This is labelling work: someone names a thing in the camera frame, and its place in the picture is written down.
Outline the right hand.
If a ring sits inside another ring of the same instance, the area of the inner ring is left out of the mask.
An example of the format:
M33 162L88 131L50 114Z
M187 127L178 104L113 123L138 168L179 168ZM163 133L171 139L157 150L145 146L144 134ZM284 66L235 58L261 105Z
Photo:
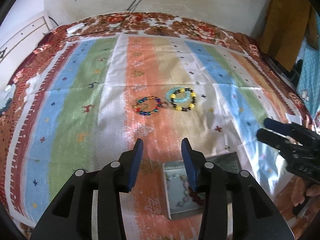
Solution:
M307 186L303 178L297 177L293 187L291 202L294 207L303 204L306 197L319 196L319 185Z

